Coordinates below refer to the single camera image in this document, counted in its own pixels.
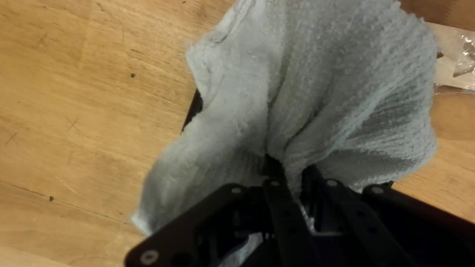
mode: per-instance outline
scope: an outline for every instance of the wooden floor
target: wooden floor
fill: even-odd
[[[475,30],[473,0],[407,0]],[[0,260],[120,266],[144,174],[193,95],[185,48],[231,0],[0,2]],[[475,97],[435,98],[436,158],[398,189],[475,221]]]

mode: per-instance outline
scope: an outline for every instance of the metal bolt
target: metal bolt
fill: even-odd
[[[233,195],[242,195],[242,189],[240,187],[234,187],[234,189],[231,189],[231,193]]]
[[[371,192],[373,192],[374,195],[383,195],[383,193],[384,193],[384,190],[383,190],[381,187],[373,187]]]
[[[328,181],[326,181],[326,186],[328,186],[328,187],[338,187],[338,183],[334,181],[334,180],[328,180]]]
[[[139,263],[142,266],[151,266],[154,263],[157,263],[157,260],[160,258],[160,254],[154,250],[148,250],[145,252],[142,252],[142,255],[139,257]]]

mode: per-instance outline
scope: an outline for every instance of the black plastic part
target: black plastic part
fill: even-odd
[[[318,263],[322,267],[371,266],[365,251],[352,236],[315,236],[313,244]]]
[[[419,264],[475,266],[473,224],[399,192],[384,189],[375,195],[373,189],[367,187],[362,199]]]
[[[193,101],[188,110],[188,115],[184,120],[183,129],[193,120],[193,117],[203,110],[203,101],[199,92],[196,91],[193,95]]]
[[[233,226],[234,211],[246,201],[246,195],[248,190],[237,184],[221,187],[135,247],[126,257],[126,266],[218,266],[246,242],[246,236],[234,235]],[[145,251],[157,251],[159,260],[153,264],[144,264],[141,257]]]
[[[316,199],[322,202],[316,204],[316,209],[324,211],[316,211],[319,217],[315,221],[331,218],[332,223],[341,223],[344,226],[341,230],[352,233],[375,267],[416,266],[414,260],[399,247],[371,208],[359,201],[358,195],[337,180],[322,180],[315,168],[309,168],[304,177],[306,186],[313,190],[306,193],[307,199],[318,196]]]
[[[279,245],[275,239],[263,242],[240,267],[282,267]]]
[[[286,184],[279,180],[264,183],[264,196],[272,214],[282,267],[315,267],[315,247],[300,206],[292,202]]]

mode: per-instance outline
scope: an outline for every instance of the black mechanism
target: black mechanism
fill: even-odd
[[[125,266],[217,267],[260,235],[242,267],[475,267],[475,226],[392,184],[359,195],[307,168],[297,204],[276,161],[267,159],[264,175],[261,187],[215,190],[135,247]]]

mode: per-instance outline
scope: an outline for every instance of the white towel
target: white towel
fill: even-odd
[[[226,183],[261,184],[266,155],[361,189],[433,155],[436,45],[395,0],[237,0],[187,54],[203,112],[150,171],[147,235]]]

